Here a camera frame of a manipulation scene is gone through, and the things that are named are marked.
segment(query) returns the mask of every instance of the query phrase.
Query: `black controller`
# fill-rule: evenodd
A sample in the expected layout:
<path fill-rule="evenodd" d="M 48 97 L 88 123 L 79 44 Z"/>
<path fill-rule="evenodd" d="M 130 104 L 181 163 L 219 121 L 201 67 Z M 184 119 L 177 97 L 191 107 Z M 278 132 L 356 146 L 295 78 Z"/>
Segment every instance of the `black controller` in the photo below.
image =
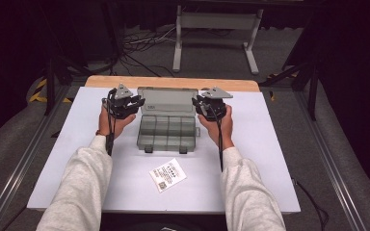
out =
<path fill-rule="evenodd" d="M 132 114 L 136 114 L 145 103 L 145 99 L 142 99 L 140 95 L 132 95 L 133 93 L 128 88 L 119 84 L 118 89 L 110 90 L 107 98 L 102 99 L 103 106 L 112 117 L 125 119 Z"/>
<path fill-rule="evenodd" d="M 196 107 L 197 113 L 203 115 L 208 121 L 217 121 L 226 115 L 226 104 L 224 98 L 233 96 L 217 87 L 210 89 L 197 98 L 192 98 L 192 104 Z"/>

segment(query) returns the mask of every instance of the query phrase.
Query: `person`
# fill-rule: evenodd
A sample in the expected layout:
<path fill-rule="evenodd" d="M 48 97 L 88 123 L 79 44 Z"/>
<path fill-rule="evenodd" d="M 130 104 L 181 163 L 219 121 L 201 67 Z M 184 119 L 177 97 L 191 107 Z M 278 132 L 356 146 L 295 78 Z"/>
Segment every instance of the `person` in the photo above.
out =
<path fill-rule="evenodd" d="M 285 230 L 278 204 L 261 182 L 257 167 L 252 160 L 244 159 L 233 143 L 231 114 L 232 108 L 226 105 L 221 122 L 224 149 L 221 181 L 227 229 Z M 130 115 L 112 122 L 115 139 L 134 119 L 135 115 Z M 202 115 L 198 119 L 218 145 L 217 123 Z M 96 136 L 89 147 L 79 148 L 68 161 L 61 185 L 37 230 L 99 230 L 101 206 L 112 170 L 112 159 L 105 149 L 108 134 L 108 115 L 102 107 Z"/>

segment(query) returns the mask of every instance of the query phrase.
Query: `box lid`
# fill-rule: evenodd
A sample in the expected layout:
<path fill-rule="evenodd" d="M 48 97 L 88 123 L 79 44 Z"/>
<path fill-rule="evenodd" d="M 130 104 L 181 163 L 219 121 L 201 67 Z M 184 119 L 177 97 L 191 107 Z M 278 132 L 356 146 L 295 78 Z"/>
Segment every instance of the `box lid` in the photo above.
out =
<path fill-rule="evenodd" d="M 139 87 L 138 94 L 145 98 L 145 104 L 141 107 L 143 115 L 195 116 L 196 114 L 192 98 L 197 97 L 197 89 Z"/>

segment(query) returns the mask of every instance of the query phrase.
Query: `clear plastic box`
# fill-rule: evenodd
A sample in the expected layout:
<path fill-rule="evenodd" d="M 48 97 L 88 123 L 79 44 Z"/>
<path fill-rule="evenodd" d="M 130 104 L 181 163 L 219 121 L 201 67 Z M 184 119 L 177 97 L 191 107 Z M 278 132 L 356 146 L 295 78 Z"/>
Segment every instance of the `clear plastic box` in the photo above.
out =
<path fill-rule="evenodd" d="M 196 89 L 138 88 L 145 98 L 137 139 L 140 150 L 192 152 L 196 146 Z"/>

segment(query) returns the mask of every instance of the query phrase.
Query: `barcode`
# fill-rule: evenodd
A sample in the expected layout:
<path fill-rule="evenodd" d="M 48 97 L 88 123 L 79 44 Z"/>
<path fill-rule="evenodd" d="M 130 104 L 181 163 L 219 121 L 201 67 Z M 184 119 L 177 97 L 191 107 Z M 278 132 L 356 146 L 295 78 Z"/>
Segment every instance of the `barcode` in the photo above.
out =
<path fill-rule="evenodd" d="M 158 186 L 160 187 L 161 190 L 163 190 L 164 188 L 167 187 L 167 185 L 165 184 L 165 182 L 159 183 Z"/>

